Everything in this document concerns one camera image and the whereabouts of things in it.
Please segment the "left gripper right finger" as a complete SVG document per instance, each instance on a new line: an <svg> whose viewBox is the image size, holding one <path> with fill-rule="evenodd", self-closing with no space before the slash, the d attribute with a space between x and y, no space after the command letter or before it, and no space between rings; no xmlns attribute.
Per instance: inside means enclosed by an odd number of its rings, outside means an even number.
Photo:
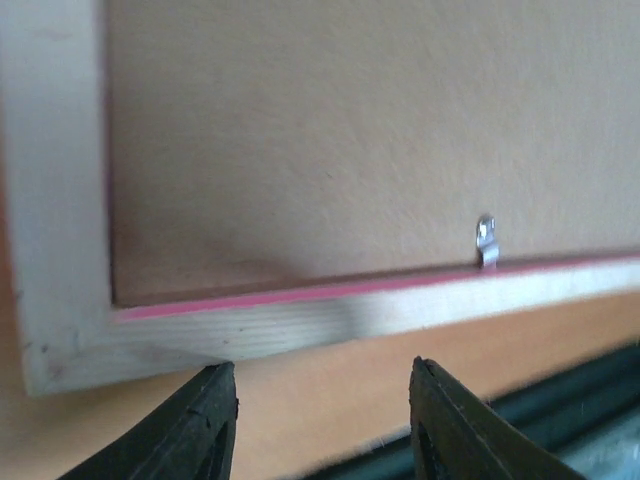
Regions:
<svg viewBox="0 0 640 480"><path fill-rule="evenodd" d="M409 385L418 479L580 479L431 359L417 357Z"/></svg>

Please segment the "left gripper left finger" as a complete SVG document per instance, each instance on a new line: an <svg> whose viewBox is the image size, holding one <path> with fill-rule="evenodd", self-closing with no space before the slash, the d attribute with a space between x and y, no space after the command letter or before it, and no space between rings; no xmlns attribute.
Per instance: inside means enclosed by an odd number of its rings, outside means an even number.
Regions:
<svg viewBox="0 0 640 480"><path fill-rule="evenodd" d="M228 479L238 417L234 364L208 366L64 479Z"/></svg>

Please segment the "pink picture frame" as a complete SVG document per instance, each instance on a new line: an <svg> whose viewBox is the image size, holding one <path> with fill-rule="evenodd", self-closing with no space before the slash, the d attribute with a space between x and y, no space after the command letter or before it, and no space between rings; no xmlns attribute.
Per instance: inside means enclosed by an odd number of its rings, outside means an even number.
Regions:
<svg viewBox="0 0 640 480"><path fill-rule="evenodd" d="M634 291L639 5L5 1L1 146L33 395Z"/></svg>

